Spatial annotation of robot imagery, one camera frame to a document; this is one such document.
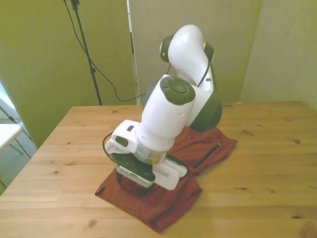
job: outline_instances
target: black cable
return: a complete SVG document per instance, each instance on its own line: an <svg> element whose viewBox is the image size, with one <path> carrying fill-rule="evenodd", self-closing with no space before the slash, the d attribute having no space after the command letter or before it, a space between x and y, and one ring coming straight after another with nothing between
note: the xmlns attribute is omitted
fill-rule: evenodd
<svg viewBox="0 0 317 238"><path fill-rule="evenodd" d="M31 158L31 156L25 151L25 149L23 148L23 146L20 144L20 142L17 140L17 139L15 139L16 140L16 142L19 144L19 146L22 148L22 150L24 151L24 153L29 157L29 158Z"/></svg>
<svg viewBox="0 0 317 238"><path fill-rule="evenodd" d="M2 186L7 189L7 187L4 185L4 183L0 180L0 183L2 184Z"/></svg>
<svg viewBox="0 0 317 238"><path fill-rule="evenodd" d="M78 36L77 36L76 29L75 29L74 22L73 22L73 18L71 17L71 14L70 14L70 11L69 11L69 9L68 9L66 0L64 0L64 3L65 3L65 6L66 6L66 9L67 9L67 12L68 12L70 21L71 21L71 25L72 25L72 27L73 27L73 30L74 30L74 33L75 33L75 37L76 37L78 43L80 44L81 48L83 49L83 51L85 52L85 54L86 54L87 57L89 58L91 64L92 64L92 65L96 68L96 70L112 85L112 87L113 87L113 89L114 89L115 96L117 97L117 99L118 99L119 101L121 101L121 102L128 102L128 101L131 101L131 100L133 100L133 99L136 99L136 98L138 98L138 97L141 97L141 96L145 95L145 93L144 93L144 94L141 94L141 95L139 95L139 96L137 96L137 97L134 97L134 98L131 98L131 99L128 99L128 100L122 100L122 99L119 98L119 96L118 96L118 94L117 94L117 90L116 90L114 84L98 69L98 67L95 65L95 63L91 60L91 58L90 58L89 55L87 54L85 48L83 47L81 41L79 40L79 38L78 38Z"/></svg>
<svg viewBox="0 0 317 238"><path fill-rule="evenodd" d="M107 152L107 150L106 150L106 148L105 148L105 141L107 140L107 138L108 138L109 136L112 135L112 133L113 133L113 132L109 133L109 134L106 135L105 138L103 139L103 149L104 149L104 153L105 153L108 157L110 157L110 154Z"/></svg>
<svg viewBox="0 0 317 238"><path fill-rule="evenodd" d="M168 74L169 70L170 70L170 63L169 63L169 67L168 67L168 70L167 70L166 74Z"/></svg>
<svg viewBox="0 0 317 238"><path fill-rule="evenodd" d="M207 69L206 69L206 71L205 71L205 74L204 74L202 80L200 80L200 82L199 82L199 84L198 84L198 86L197 86L198 88L199 88L199 86L201 85L201 83L203 82L204 78L206 77L207 72L208 72L208 69L209 69L209 66L210 66L210 64L208 64Z"/></svg>

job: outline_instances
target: dark green joint cover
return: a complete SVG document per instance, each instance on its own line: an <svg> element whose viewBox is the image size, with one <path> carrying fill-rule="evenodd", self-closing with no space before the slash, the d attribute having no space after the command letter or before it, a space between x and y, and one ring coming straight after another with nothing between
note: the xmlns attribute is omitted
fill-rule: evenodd
<svg viewBox="0 0 317 238"><path fill-rule="evenodd" d="M173 36L174 35L165 37L164 40L162 41L162 46L160 48L160 58L166 63L169 63L168 48Z"/></svg>
<svg viewBox="0 0 317 238"><path fill-rule="evenodd" d="M160 82L160 88L166 99L175 105L181 106L195 99L195 90L184 79L175 76L166 76Z"/></svg>
<svg viewBox="0 0 317 238"><path fill-rule="evenodd" d="M121 136L117 136L115 138L115 141L124 147L127 147L129 144L128 140L126 138L121 137Z"/></svg>
<svg viewBox="0 0 317 238"><path fill-rule="evenodd" d="M208 42L205 42L204 52L208 58L208 63L210 64L213 57L214 49L210 44L208 44Z"/></svg>
<svg viewBox="0 0 317 238"><path fill-rule="evenodd" d="M148 165L139 161L133 154L117 154L112 153L109 157L117 165L122 166L131 173L136 174L147 181L153 182L155 174L153 174L152 165Z"/></svg>
<svg viewBox="0 0 317 238"><path fill-rule="evenodd" d="M201 111L198 113L195 120L190 125L191 129L198 132L205 132L215 128L222 116L222 103L218 94L212 64L211 74L213 82L213 93L211 94Z"/></svg>

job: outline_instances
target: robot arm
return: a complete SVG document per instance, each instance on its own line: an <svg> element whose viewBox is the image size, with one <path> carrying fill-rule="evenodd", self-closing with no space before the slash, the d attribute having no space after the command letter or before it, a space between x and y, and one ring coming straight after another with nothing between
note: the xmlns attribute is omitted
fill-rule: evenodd
<svg viewBox="0 0 317 238"><path fill-rule="evenodd" d="M198 27L179 29L162 42L160 53L178 77L164 75L147 92L142 121L122 122L105 150L117 163L117 174L144 187L156 183L173 190L187 173L184 165L168 156L175 138L185 126L200 132L214 128L222 105L209 67L213 50L203 42Z"/></svg>

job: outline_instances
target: white plastic casing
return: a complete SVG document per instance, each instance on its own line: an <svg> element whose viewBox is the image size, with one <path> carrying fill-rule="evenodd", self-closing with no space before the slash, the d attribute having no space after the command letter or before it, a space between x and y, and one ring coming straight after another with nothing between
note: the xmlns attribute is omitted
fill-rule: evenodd
<svg viewBox="0 0 317 238"><path fill-rule="evenodd" d="M160 81L143 110L142 121L136 136L149 149L167 151L173 146L175 137L184 128L195 100L181 106L174 105L163 94Z"/></svg>

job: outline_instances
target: wooden table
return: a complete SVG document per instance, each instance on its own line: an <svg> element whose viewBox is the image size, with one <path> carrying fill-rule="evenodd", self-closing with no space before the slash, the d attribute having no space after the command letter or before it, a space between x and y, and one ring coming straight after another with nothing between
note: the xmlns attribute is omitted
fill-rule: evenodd
<svg viewBox="0 0 317 238"><path fill-rule="evenodd" d="M231 156L198 177L204 192L159 235L94 195L114 164L103 137L141 106L75 107L0 197L1 238L292 238L317 218L317 114L302 103L228 104Z"/></svg>

